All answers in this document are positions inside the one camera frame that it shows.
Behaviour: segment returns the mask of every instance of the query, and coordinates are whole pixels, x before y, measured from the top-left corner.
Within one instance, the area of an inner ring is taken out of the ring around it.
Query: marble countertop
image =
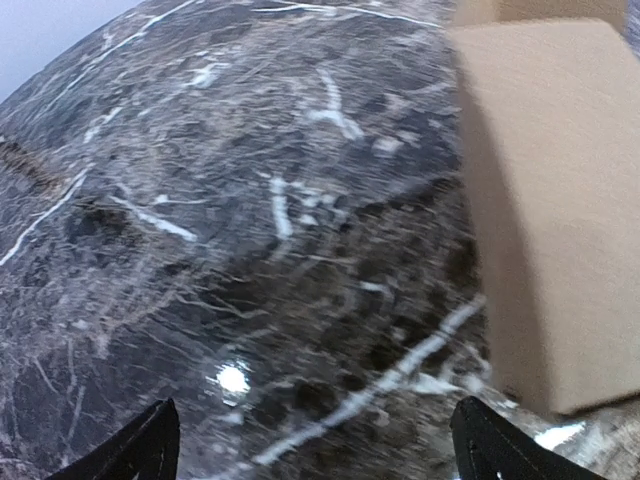
[[[148,1],[0,105],[0,477],[172,396],[183,480],[451,480],[472,392],[635,478],[634,404],[549,430],[487,384],[451,11]]]

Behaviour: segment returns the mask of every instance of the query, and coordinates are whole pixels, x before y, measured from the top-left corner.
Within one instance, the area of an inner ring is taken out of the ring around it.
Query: bright light spot
[[[225,366],[216,376],[218,383],[231,393],[244,393],[249,391],[249,383],[242,370],[237,367]]]
[[[574,435],[584,430],[584,423],[576,423],[565,427],[550,428],[546,432],[542,432],[535,437],[535,441],[541,447],[547,450],[553,450],[559,445],[569,440]]]

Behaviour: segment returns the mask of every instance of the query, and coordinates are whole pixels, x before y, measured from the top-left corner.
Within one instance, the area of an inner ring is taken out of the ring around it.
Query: box
[[[448,31],[493,381],[543,416],[640,392],[640,65],[625,11],[468,0]]]

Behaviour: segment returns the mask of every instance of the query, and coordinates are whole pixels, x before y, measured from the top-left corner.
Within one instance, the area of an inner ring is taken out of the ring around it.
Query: marble table
[[[549,429],[487,384],[452,8],[148,1],[0,105],[0,477],[171,396],[183,480],[451,480],[471,392],[636,478],[634,402]]]

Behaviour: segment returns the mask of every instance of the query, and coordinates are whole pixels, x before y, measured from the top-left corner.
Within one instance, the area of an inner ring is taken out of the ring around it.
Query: dark marble tabletop
[[[0,105],[0,477],[171,396],[184,480],[449,480],[472,392],[635,478],[634,405],[547,430],[487,385],[451,9],[148,1]]]

